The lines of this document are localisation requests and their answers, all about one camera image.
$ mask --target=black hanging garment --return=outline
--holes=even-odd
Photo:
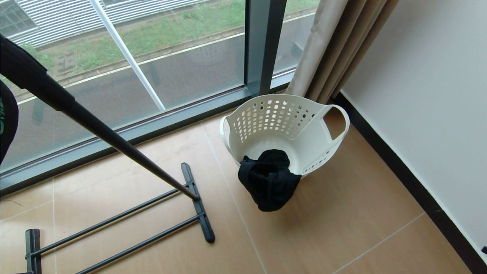
[[[301,175],[291,173],[289,164],[286,152],[277,149],[264,151],[257,160],[244,156],[240,162],[239,180],[261,211],[276,211],[293,196]]]
[[[0,81],[0,164],[14,140],[19,123],[19,107],[10,89]]]

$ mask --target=white pole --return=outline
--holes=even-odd
[[[159,108],[159,110],[160,111],[166,110],[166,108],[162,104],[161,100],[159,99],[159,97],[155,93],[154,89],[150,85],[149,81],[147,80],[146,76],[144,75],[144,73],[142,73],[142,70],[140,70],[139,65],[137,64],[137,62],[135,62],[135,59],[133,58],[132,54],[130,54],[129,49],[127,48],[127,46],[123,42],[123,40],[120,37],[120,35],[118,34],[117,30],[113,26],[112,22],[108,18],[107,14],[105,13],[105,10],[103,10],[103,7],[101,6],[100,2],[98,2],[98,0],[90,0],[90,2],[92,4],[94,10],[96,11],[96,13],[98,13],[98,16],[100,17],[101,21],[103,22],[103,24],[107,28],[108,32],[112,36],[113,40],[117,44],[118,48],[122,51],[123,56],[125,56],[125,59],[127,59],[130,66],[132,67],[133,71],[135,72],[137,77],[139,77],[140,81],[142,82],[142,84],[146,88],[146,90],[149,93],[152,100],[154,100],[154,102],[157,105],[157,107]]]

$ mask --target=brown curtain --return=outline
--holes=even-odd
[[[336,0],[321,0],[320,5],[326,5],[328,1]],[[323,21],[319,22],[319,18],[326,15],[318,6],[313,29],[301,57],[302,62],[298,64],[286,93],[306,96],[323,104],[331,96],[336,96],[396,4],[397,0],[348,0],[328,40],[321,34],[324,31],[318,33],[316,30],[330,28],[334,23],[328,22],[327,26],[323,26]],[[321,53],[316,52],[319,46],[312,45],[317,44],[317,40],[318,44],[325,40]]]

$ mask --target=beige curtain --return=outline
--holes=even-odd
[[[326,103],[336,96],[397,0],[321,0],[287,94]]]

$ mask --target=white wall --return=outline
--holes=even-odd
[[[487,0],[400,0],[342,92],[487,262]]]

